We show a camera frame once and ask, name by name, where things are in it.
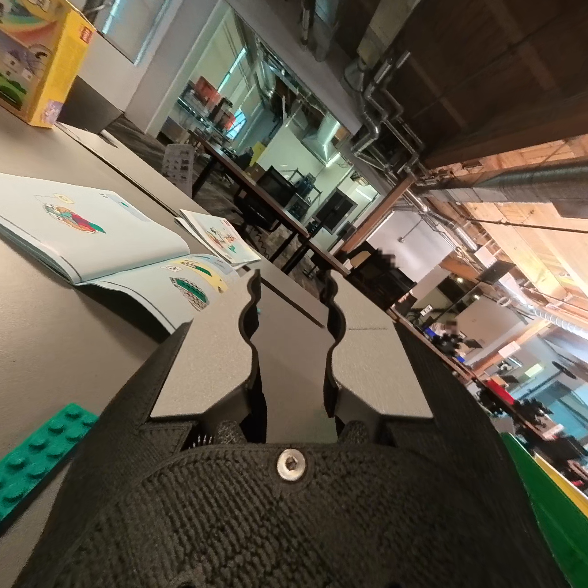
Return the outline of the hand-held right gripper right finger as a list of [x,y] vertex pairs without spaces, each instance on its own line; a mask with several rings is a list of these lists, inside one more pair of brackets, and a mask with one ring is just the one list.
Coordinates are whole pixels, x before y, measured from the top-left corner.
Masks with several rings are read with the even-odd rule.
[[323,303],[334,339],[326,357],[327,415],[342,422],[431,420],[393,319],[334,271],[327,273]]

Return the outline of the lego instruction booklet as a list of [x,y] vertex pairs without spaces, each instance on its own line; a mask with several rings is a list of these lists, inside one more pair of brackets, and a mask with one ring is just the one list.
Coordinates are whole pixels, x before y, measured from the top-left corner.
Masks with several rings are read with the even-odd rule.
[[180,217],[175,221],[205,247],[206,252],[194,254],[194,258],[234,270],[261,260],[261,256],[224,217],[180,210]]
[[1,173],[1,234],[75,287],[128,296],[169,333],[240,278],[109,190]]

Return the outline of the closed lego instruction booklet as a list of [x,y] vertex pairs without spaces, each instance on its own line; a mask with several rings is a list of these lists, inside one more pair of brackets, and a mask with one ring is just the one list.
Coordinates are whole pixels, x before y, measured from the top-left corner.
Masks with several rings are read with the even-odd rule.
[[261,260],[261,256],[224,217],[180,210],[180,217],[175,221],[205,247],[206,252],[194,254],[194,258],[234,270]]

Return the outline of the long green lego plate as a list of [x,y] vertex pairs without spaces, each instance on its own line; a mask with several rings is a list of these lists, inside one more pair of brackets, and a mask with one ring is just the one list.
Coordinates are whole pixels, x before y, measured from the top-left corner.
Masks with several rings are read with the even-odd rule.
[[9,526],[56,474],[98,415],[70,403],[1,459],[1,528]]

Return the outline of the printed paper sheet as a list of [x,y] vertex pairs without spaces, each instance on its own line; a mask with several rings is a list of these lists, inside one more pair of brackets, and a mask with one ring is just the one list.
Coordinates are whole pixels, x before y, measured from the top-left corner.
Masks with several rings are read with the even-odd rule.
[[161,174],[188,198],[194,185],[195,148],[189,143],[170,143],[165,148]]

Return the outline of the green plastic bin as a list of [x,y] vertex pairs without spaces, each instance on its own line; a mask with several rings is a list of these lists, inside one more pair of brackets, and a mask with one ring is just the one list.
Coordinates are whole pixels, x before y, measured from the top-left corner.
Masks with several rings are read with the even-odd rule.
[[539,527],[572,587],[587,587],[587,516],[535,463],[514,436],[501,433]]

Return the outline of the wooden back chair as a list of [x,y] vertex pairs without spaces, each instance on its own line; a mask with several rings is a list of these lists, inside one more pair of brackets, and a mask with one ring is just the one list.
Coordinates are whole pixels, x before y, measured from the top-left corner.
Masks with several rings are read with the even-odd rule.
[[348,267],[349,272],[351,272],[358,268],[363,262],[367,261],[374,252],[375,248],[366,240],[349,252],[348,260],[345,261],[345,266]]

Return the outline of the yellow plastic bin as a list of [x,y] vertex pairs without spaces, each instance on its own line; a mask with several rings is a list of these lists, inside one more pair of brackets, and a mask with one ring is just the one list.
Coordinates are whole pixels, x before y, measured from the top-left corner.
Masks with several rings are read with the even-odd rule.
[[574,505],[587,516],[587,495],[580,491],[572,482],[567,480],[553,466],[551,466],[541,456],[536,454],[533,457],[535,463],[544,471],[545,474],[554,482],[555,485],[570,499]]

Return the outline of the long wooden table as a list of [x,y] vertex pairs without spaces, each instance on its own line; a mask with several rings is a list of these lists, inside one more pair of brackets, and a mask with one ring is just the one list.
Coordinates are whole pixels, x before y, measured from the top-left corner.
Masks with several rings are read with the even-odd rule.
[[284,264],[281,270],[285,274],[289,274],[292,269],[302,260],[306,252],[311,249],[315,254],[326,262],[328,269],[334,269],[341,273],[343,276],[348,276],[350,271],[340,261],[327,252],[321,250],[312,242],[312,236],[307,229],[298,220],[290,215],[289,212],[285,211],[279,204],[267,193],[264,188],[260,187],[255,181],[251,179],[239,166],[237,166],[232,159],[228,158],[223,151],[217,146],[207,141],[201,134],[190,131],[192,139],[199,143],[204,151],[209,155],[209,162],[203,168],[197,179],[194,180],[192,186],[192,199],[195,199],[196,194],[200,191],[202,186],[209,179],[211,172],[216,165],[219,165],[224,173],[226,173],[238,186],[240,191],[244,192],[246,196],[251,196],[259,203],[263,203],[279,219],[279,223],[283,224],[290,230],[290,235],[282,245],[275,251],[273,256],[269,259],[270,262],[274,262],[285,249],[288,247],[290,242],[294,238],[298,238],[300,246],[296,250],[295,254],[292,255],[288,261]]

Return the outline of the black mesh office chair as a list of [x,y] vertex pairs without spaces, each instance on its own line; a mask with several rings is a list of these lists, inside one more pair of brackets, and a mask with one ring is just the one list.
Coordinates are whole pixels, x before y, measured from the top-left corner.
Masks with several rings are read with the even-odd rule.
[[396,266],[394,254],[375,249],[371,257],[349,273],[347,280],[381,310],[388,311],[416,283]]

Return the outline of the yellow lego box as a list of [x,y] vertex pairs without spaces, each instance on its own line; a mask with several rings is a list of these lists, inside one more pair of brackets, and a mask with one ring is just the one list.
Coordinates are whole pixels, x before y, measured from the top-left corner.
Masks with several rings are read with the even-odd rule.
[[95,31],[68,1],[1,1],[1,106],[53,127]]

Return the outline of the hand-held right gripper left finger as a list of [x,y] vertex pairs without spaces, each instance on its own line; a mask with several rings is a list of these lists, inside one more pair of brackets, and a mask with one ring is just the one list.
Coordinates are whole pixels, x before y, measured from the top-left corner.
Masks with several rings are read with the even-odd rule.
[[151,418],[261,421],[260,300],[261,273],[250,270],[193,319]]

